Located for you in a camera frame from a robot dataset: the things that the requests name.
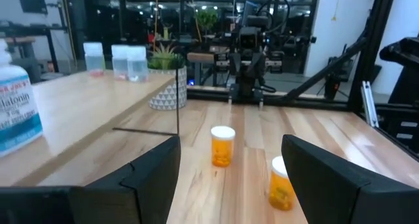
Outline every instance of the wooden tabletop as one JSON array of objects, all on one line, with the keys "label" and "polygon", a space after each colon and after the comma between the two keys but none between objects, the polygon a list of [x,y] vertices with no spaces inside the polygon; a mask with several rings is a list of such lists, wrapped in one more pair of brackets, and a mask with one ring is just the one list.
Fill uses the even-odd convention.
[{"label": "wooden tabletop", "polygon": [[[180,109],[179,179],[169,224],[304,224],[268,203],[271,160],[284,134],[294,134],[364,168],[419,188],[419,163],[353,113],[192,101]],[[211,165],[212,126],[236,131],[228,168]],[[144,105],[118,127],[175,132],[174,111]],[[86,185],[146,153],[168,137],[109,131],[38,185]]]},{"label": "wooden tabletop", "polygon": [[173,82],[169,75],[150,75],[147,83],[116,81],[106,71],[33,86],[44,136],[0,159],[0,186],[37,184]]}]

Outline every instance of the orange pill bottle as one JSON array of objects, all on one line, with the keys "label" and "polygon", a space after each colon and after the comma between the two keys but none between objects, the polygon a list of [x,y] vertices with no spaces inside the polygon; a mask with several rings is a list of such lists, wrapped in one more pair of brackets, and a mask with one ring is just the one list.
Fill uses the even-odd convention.
[{"label": "orange pill bottle", "polygon": [[225,168],[233,157],[234,137],[236,132],[229,126],[214,126],[212,136],[212,164]]},{"label": "orange pill bottle", "polygon": [[272,171],[269,187],[269,203],[279,210],[291,210],[295,203],[295,192],[290,180],[282,156],[272,160]]}]

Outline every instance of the pill bottle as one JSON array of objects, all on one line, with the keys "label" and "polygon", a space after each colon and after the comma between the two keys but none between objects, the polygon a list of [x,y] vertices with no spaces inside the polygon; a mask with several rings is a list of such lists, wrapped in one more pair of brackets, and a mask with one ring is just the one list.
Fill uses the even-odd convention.
[{"label": "pill bottle", "polygon": [[113,75],[117,80],[128,80],[127,45],[112,45]]},{"label": "pill bottle", "polygon": [[236,132],[229,126],[214,126],[211,136],[212,164],[223,168],[229,166],[233,158]]},{"label": "pill bottle", "polygon": [[43,129],[29,76],[10,65],[12,58],[0,39],[0,157],[42,136]]},{"label": "pill bottle", "polygon": [[128,47],[128,80],[145,82],[149,79],[147,51],[142,46]]},{"label": "pill bottle", "polygon": [[93,77],[101,77],[105,71],[102,43],[83,43],[86,70]]},{"label": "pill bottle", "polygon": [[282,156],[272,160],[269,203],[279,210],[291,210],[295,203],[295,192],[287,175]]}]

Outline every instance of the green plant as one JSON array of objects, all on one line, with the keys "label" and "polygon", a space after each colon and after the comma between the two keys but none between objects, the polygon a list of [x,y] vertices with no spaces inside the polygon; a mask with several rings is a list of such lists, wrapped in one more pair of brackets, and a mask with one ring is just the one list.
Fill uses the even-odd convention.
[{"label": "green plant", "polygon": [[200,10],[196,12],[198,25],[205,31],[209,31],[217,21],[217,12],[215,10]]},{"label": "green plant", "polygon": [[150,69],[159,69],[159,70],[173,70],[177,68],[182,68],[185,65],[185,60],[182,55],[175,54],[174,47],[172,45],[164,46],[160,44],[160,47],[157,47],[153,52],[153,56],[149,60]]}]

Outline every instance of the wall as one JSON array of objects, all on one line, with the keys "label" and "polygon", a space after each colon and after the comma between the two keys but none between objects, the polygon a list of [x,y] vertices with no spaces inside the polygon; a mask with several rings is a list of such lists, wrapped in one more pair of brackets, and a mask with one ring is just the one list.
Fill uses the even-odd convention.
[{"label": "wall", "polygon": [[[418,1],[419,0],[393,0],[380,50],[404,37],[418,36]],[[377,56],[376,64],[381,65],[382,70],[372,85],[372,89],[377,93],[391,94],[403,67],[397,63],[383,61],[379,56]]]},{"label": "wall", "polygon": [[329,57],[340,56],[345,44],[350,46],[356,41],[373,3],[374,0],[319,0],[313,28],[317,41],[308,52],[305,76],[311,77],[322,70]]},{"label": "wall", "polygon": [[[45,0],[46,3],[57,3],[58,1],[62,2],[62,0]],[[31,23],[61,25],[58,9],[48,7],[48,15],[46,16],[43,14],[26,14],[23,13],[19,0],[0,0],[0,20],[10,20],[24,25]],[[52,41],[57,60],[61,60],[59,62],[61,70],[63,65],[69,64],[69,60],[73,59],[69,35],[64,33],[64,31],[52,31]],[[33,49],[36,59],[51,60],[46,37],[36,37],[36,41],[33,43]]]}]

